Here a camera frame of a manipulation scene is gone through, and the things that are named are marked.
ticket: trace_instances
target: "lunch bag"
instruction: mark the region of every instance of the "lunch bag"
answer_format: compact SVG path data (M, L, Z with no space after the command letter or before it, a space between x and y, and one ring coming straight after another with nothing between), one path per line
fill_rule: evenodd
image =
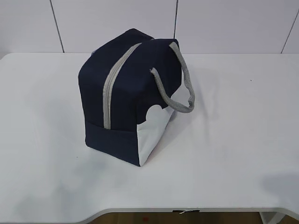
M189 106L178 103L182 82ZM78 76L86 145L142 166L173 111L189 113L195 95L176 39L130 29L97 49Z

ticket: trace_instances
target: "table leg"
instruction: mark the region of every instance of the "table leg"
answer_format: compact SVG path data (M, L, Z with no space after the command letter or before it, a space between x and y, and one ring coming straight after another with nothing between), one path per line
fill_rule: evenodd
M260 212L263 224L277 224L285 214L280 212Z

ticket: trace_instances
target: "tile grout line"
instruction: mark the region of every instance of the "tile grout line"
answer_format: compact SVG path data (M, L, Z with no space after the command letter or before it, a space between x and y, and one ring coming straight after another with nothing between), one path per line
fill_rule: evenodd
M55 13L54 13L54 8L53 8L52 0L49 0L49 1L50 1L50 5L51 5L51 9L52 9L52 13L53 13L53 17L54 17L54 22L55 22L55 25L56 25L56 29L57 29L57 33L58 33L58 37L59 37L59 40L60 40L60 45L61 45L61 48L62 48L62 52L64 53L64 46L63 46L63 44L62 44L62 40L61 40L61 36L60 36L60 32L59 32L59 29L58 29L57 20L56 20L56 16L55 16Z
M282 48L282 50L281 50L281 52L280 52L281 54L283 53L283 51L284 51L284 49L285 49L285 46L286 46L286 43L288 42L288 39L289 39L290 34L291 34L291 31L292 31L292 29L293 29L293 27L294 27L294 24L295 24L295 22L296 22L296 19L297 19L297 17L298 17L298 13L299 13L299 9L298 9L298 11L297 11L296 17L295 17L295 19L294 19L294 21L293 21L293 24L292 24L292 26L291 26L290 32L289 32L289 34L288 34L288 37L286 38L285 44L284 44L284 46L283 46L283 48Z
M175 37L176 37L177 16L178 16L178 0L177 0L177 3L176 3L176 15L175 15L175 18L174 18L174 31L173 31L173 38L175 38Z

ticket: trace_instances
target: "white bag panel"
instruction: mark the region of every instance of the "white bag panel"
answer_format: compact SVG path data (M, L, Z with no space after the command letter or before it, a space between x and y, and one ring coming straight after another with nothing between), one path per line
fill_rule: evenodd
M188 96L188 93L184 87L184 84L182 83L177 91L174 92L171 99L182 102L182 98L184 96ZM174 110L169 106L162 109L160 105L153 105L146 113L145 122L137 125L140 166L146 162L151 151L153 151L159 142L173 111Z

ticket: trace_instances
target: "wooden floor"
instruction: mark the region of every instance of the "wooden floor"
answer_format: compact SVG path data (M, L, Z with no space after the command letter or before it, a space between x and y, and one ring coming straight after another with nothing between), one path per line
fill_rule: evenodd
M109 213L91 224L263 224L257 212ZM285 216L279 224L299 224Z

